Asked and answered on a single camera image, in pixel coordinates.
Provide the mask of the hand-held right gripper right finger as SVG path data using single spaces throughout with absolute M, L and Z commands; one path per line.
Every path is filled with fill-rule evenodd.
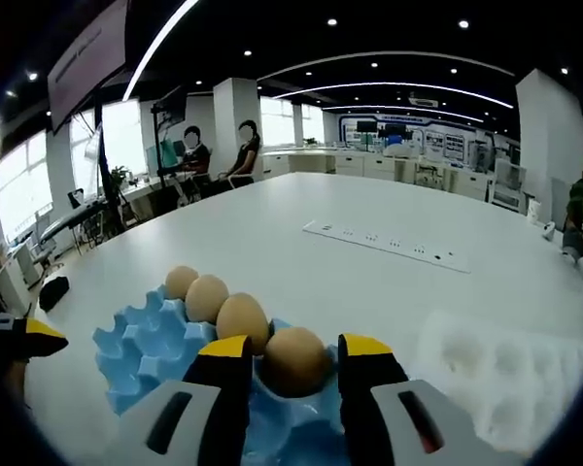
M 446 395 L 410 380 L 386 344 L 338 338 L 340 416 L 353 465 L 518 465 L 516 453 L 480 439 Z

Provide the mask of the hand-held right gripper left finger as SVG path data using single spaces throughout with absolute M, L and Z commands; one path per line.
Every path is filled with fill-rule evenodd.
M 238 465 L 249 424 L 251 338 L 211 342 L 180 381 L 166 381 L 127 410 L 105 465 Z

